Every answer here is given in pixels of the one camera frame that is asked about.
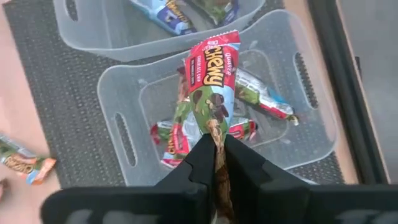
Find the granola bar wrapper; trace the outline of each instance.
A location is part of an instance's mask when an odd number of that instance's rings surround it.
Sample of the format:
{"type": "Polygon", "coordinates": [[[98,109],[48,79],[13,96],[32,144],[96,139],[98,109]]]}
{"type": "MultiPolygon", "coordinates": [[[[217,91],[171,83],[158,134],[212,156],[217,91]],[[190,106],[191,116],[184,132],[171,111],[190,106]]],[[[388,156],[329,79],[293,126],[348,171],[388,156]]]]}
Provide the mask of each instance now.
{"type": "Polygon", "coordinates": [[[190,103],[189,103],[189,92],[187,79],[185,78],[185,68],[179,67],[177,69],[179,76],[178,81],[178,94],[177,94],[177,108],[175,110],[174,118],[171,121],[158,121],[153,127],[150,129],[150,135],[154,140],[155,144],[160,144],[161,141],[168,141],[171,135],[171,130],[175,129],[174,126],[181,125],[183,122],[183,118],[186,118],[186,115],[190,111],[190,103]]]}
{"type": "Polygon", "coordinates": [[[180,10],[176,0],[151,0],[142,4],[131,0],[134,6],[157,25],[174,35],[185,35],[196,32],[191,20],[180,10]]]}
{"type": "MultiPolygon", "coordinates": [[[[154,142],[157,141],[162,141],[162,142],[167,142],[170,138],[170,130],[171,130],[171,124],[173,121],[159,121],[157,122],[156,126],[158,126],[158,132],[155,136],[156,138],[153,138],[154,142]]],[[[233,118],[231,122],[231,127],[229,128],[228,132],[230,135],[232,135],[236,139],[240,140],[248,140],[252,139],[256,135],[257,131],[257,124],[247,118],[233,118]]],[[[175,153],[171,154],[166,150],[164,153],[162,163],[165,164],[169,168],[176,168],[187,156],[186,152],[190,152],[193,147],[198,143],[200,138],[202,137],[202,134],[199,130],[198,124],[196,122],[196,119],[192,113],[192,111],[188,114],[187,118],[185,121],[183,121],[182,124],[182,137],[180,139],[183,139],[182,142],[184,144],[179,144],[182,149],[178,150],[178,152],[183,152],[183,153],[175,153]]]]}
{"type": "Polygon", "coordinates": [[[185,75],[193,114],[202,133],[210,133],[217,146],[215,158],[218,214],[234,222],[225,162],[224,142],[234,108],[238,31],[220,34],[194,46],[185,59],[185,75]]]}
{"type": "Polygon", "coordinates": [[[182,125],[191,110],[191,103],[188,98],[177,103],[172,126],[169,130],[166,151],[161,160],[161,163],[170,168],[179,165],[181,160],[190,152],[190,143],[187,135],[182,131],[182,125]]]}
{"type": "Polygon", "coordinates": [[[185,0],[204,17],[209,17],[216,27],[233,22],[238,15],[238,0],[185,0]]]}
{"type": "Polygon", "coordinates": [[[294,109],[271,87],[265,85],[253,74],[238,68],[236,71],[235,97],[246,103],[260,107],[261,110],[279,119],[286,119],[299,124],[294,109]]]}
{"type": "Polygon", "coordinates": [[[0,160],[25,178],[30,185],[40,185],[55,165],[55,159],[37,156],[0,134],[0,160]]]}
{"type": "MultiPolygon", "coordinates": [[[[187,138],[200,139],[201,133],[199,132],[199,127],[196,123],[195,117],[194,121],[192,121],[190,117],[191,116],[189,114],[187,116],[187,120],[183,121],[183,133],[187,135],[187,138]]],[[[172,124],[172,120],[165,120],[158,121],[155,125],[153,125],[151,129],[151,135],[155,144],[160,144],[161,142],[167,142],[169,140],[172,124]]],[[[232,118],[231,127],[228,129],[228,134],[232,135],[236,139],[247,141],[251,140],[256,135],[257,129],[258,124],[254,120],[236,117],[232,118]]]]}

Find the plastic storage bin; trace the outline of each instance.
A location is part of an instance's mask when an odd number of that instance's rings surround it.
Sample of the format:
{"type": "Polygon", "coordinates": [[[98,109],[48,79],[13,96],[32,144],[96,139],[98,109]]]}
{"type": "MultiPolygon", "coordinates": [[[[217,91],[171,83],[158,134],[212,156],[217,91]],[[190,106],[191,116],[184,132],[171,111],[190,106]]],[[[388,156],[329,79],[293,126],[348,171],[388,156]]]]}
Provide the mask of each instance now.
{"type": "MultiPolygon", "coordinates": [[[[300,52],[312,55],[300,21],[287,11],[272,11],[241,33],[239,66],[273,87],[296,110],[300,124],[259,113],[236,100],[236,113],[259,123],[257,136],[245,142],[273,163],[288,169],[322,159],[337,138],[335,115],[324,91],[317,95],[305,78],[300,52]]],[[[128,185],[153,185],[170,169],[160,163],[166,145],[156,146],[149,134],[156,121],[171,118],[177,100],[178,75],[184,52],[148,65],[107,69],[98,96],[128,185]]],[[[314,63],[307,68],[317,71],[314,63]]]]}
{"type": "Polygon", "coordinates": [[[227,26],[173,36],[130,0],[53,0],[60,36],[67,45],[122,62],[187,50],[211,35],[242,30],[264,1],[240,1],[238,18],[227,26]]]}

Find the textured mat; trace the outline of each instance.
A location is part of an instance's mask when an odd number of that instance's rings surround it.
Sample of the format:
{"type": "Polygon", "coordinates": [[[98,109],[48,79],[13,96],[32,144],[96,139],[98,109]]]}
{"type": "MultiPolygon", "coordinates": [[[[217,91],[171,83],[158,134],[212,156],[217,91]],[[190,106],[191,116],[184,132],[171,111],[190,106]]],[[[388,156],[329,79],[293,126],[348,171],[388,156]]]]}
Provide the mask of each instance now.
{"type": "MultiPolygon", "coordinates": [[[[124,185],[96,92],[100,75],[121,63],[64,44],[52,0],[13,0],[4,8],[61,186],[124,185]]],[[[278,8],[280,0],[267,0],[256,18],[278,8]]],[[[322,184],[343,182],[334,154],[292,171],[322,184]]]]}

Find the dark frame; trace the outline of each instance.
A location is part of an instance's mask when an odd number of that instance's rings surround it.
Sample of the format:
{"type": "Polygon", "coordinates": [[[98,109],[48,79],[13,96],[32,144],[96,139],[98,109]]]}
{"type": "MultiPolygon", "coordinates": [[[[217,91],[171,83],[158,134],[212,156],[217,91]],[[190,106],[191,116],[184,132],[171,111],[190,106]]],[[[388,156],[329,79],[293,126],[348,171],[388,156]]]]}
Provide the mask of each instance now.
{"type": "Polygon", "coordinates": [[[307,0],[361,184],[388,184],[336,0],[307,0]]]}

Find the black tongs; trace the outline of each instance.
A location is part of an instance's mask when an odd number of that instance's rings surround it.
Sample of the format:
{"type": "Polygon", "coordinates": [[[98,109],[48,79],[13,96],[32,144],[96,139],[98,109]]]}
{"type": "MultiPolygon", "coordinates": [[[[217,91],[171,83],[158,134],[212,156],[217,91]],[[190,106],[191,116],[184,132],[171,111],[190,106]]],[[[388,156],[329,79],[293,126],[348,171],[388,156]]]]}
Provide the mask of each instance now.
{"type": "MultiPolygon", "coordinates": [[[[310,185],[232,136],[227,136],[225,145],[231,199],[239,223],[355,223],[379,218],[378,214],[396,214],[398,190],[393,185],[310,185]]],[[[206,134],[157,185],[61,190],[44,202],[43,222],[66,223],[69,219],[68,223],[74,223],[74,212],[89,210],[86,220],[76,224],[105,223],[110,211],[129,214],[113,224],[211,223],[214,159],[215,145],[206,134]]]]}

